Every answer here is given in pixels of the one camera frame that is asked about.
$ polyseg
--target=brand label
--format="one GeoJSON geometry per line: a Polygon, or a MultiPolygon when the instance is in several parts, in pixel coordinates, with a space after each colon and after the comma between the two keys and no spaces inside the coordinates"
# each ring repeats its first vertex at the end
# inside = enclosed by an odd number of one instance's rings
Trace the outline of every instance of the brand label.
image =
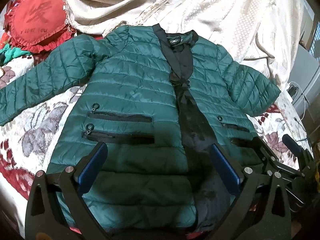
{"type": "Polygon", "coordinates": [[[178,38],[174,38],[173,40],[169,40],[169,43],[171,45],[176,45],[176,44],[180,43],[181,41],[182,41],[182,38],[178,37],[178,38]]]}

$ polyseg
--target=red heart pillow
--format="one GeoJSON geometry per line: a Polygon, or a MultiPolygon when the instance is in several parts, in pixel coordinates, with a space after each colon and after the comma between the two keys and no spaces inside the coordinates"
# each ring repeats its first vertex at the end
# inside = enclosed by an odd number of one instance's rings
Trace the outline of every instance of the red heart pillow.
{"type": "Polygon", "coordinates": [[[11,44],[39,53],[71,38],[64,0],[19,0],[8,12],[11,44]]]}

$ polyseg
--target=black lining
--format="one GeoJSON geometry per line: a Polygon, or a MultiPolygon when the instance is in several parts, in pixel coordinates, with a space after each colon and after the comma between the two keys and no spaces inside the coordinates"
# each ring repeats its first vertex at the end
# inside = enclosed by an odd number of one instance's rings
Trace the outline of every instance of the black lining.
{"type": "Polygon", "coordinates": [[[137,144],[153,144],[155,143],[155,138],[151,134],[122,134],[122,133],[110,133],[110,132],[103,132],[103,131],[90,131],[83,132],[83,138],[95,141],[95,142],[104,142],[110,144],[130,144],[130,145],[137,145],[137,144]]]}
{"type": "Polygon", "coordinates": [[[230,142],[233,145],[236,145],[238,147],[243,147],[243,148],[251,148],[250,146],[252,145],[252,141],[247,140],[247,139],[241,139],[241,138],[229,138],[230,142]]]}
{"type": "Polygon", "coordinates": [[[145,116],[142,114],[118,114],[94,111],[90,112],[88,117],[120,122],[152,122],[152,118],[150,116],[145,116]]]}
{"type": "Polygon", "coordinates": [[[159,39],[162,53],[171,67],[170,82],[176,95],[181,143],[189,170],[202,167],[200,181],[189,179],[197,212],[196,222],[190,230],[212,230],[228,209],[230,198],[209,157],[212,144],[217,143],[216,135],[189,91],[189,78],[194,68],[191,48],[199,36],[194,30],[185,34],[166,33],[159,24],[152,28],[159,39]],[[169,37],[190,34],[192,39],[188,43],[171,45],[168,41],[169,37]]]}
{"type": "Polygon", "coordinates": [[[243,132],[250,132],[248,128],[245,128],[240,125],[236,125],[232,123],[223,123],[223,122],[221,122],[221,124],[226,129],[234,129],[234,130],[243,131],[243,132]]]}

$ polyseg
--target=zipper pull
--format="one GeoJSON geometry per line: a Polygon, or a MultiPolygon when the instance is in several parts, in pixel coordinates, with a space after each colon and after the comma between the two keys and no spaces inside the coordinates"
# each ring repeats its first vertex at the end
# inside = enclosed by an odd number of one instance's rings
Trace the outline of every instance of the zipper pull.
{"type": "Polygon", "coordinates": [[[98,103],[94,103],[94,104],[92,105],[92,113],[93,113],[94,111],[96,111],[97,109],[99,109],[99,107],[100,107],[100,105],[99,105],[98,103]]]}
{"type": "Polygon", "coordinates": [[[86,134],[89,135],[89,134],[92,132],[92,130],[94,129],[93,123],[87,124],[87,125],[85,126],[85,129],[87,130],[86,134]]]}
{"type": "Polygon", "coordinates": [[[221,116],[221,115],[218,115],[218,116],[217,116],[217,119],[221,122],[221,125],[222,125],[222,126],[225,126],[225,123],[222,122],[223,119],[222,119],[222,116],[221,116]]]}

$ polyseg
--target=jacket sleeve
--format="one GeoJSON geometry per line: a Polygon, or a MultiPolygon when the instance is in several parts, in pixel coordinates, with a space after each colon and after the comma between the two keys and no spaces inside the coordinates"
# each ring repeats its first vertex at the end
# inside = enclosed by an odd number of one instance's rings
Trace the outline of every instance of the jacket sleeve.
{"type": "Polygon", "coordinates": [[[87,35],[72,38],[53,50],[36,67],[0,90],[0,125],[73,86],[88,81],[96,62],[125,46],[126,31],[113,31],[96,41],[87,35]]]}
{"type": "Polygon", "coordinates": [[[261,115],[278,98],[280,90],[274,79],[240,65],[221,45],[217,45],[217,62],[229,96],[245,114],[261,115]]]}

